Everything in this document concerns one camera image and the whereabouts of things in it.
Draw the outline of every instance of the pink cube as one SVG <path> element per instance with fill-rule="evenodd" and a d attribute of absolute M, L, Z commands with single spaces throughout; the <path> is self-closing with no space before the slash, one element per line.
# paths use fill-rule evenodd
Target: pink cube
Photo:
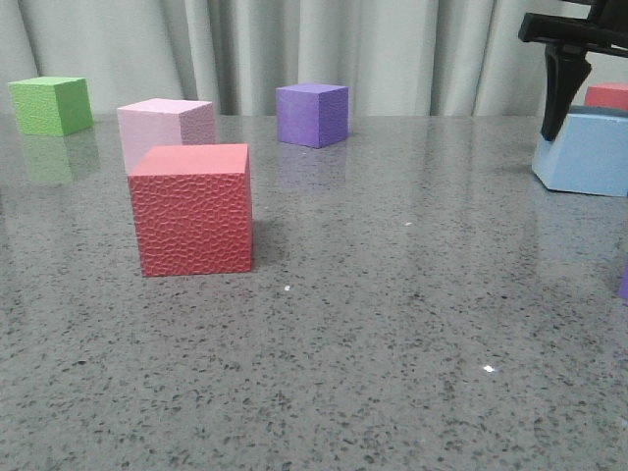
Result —
<path fill-rule="evenodd" d="M 120 139 L 127 173 L 153 145 L 216 142 L 211 101 L 153 98 L 118 108 Z"/>
<path fill-rule="evenodd" d="M 628 83 L 599 83 L 587 88 L 585 105 L 628 111 Z"/>
<path fill-rule="evenodd" d="M 128 179 L 144 276 L 251 270 L 246 144 L 156 146 Z"/>

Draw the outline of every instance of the gray speckled surface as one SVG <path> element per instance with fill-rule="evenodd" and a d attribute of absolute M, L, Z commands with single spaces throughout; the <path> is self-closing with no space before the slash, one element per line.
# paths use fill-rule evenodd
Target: gray speckled surface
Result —
<path fill-rule="evenodd" d="M 626 200 L 545 191 L 538 119 L 222 117 L 254 271 L 153 279 L 114 118 L 0 120 L 2 471 L 628 469 Z"/>

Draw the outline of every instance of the green cube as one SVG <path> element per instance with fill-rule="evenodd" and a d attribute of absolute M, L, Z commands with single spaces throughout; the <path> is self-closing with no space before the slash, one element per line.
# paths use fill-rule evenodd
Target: green cube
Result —
<path fill-rule="evenodd" d="M 84 78 L 11 81 L 9 92 L 22 134 L 67 135 L 94 124 Z"/>

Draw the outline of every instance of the curtain fold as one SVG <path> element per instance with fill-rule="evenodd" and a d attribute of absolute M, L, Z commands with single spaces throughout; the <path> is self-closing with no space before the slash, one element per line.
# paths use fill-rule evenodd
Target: curtain fold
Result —
<path fill-rule="evenodd" d="M 275 113 L 275 88 L 348 85 L 355 115 L 539 115 L 543 46 L 525 12 L 583 18 L 557 0 L 3 0 L 6 82 L 86 77 L 92 108 L 151 97 L 211 100 L 224 114 Z M 628 61 L 589 54 L 589 83 Z"/>

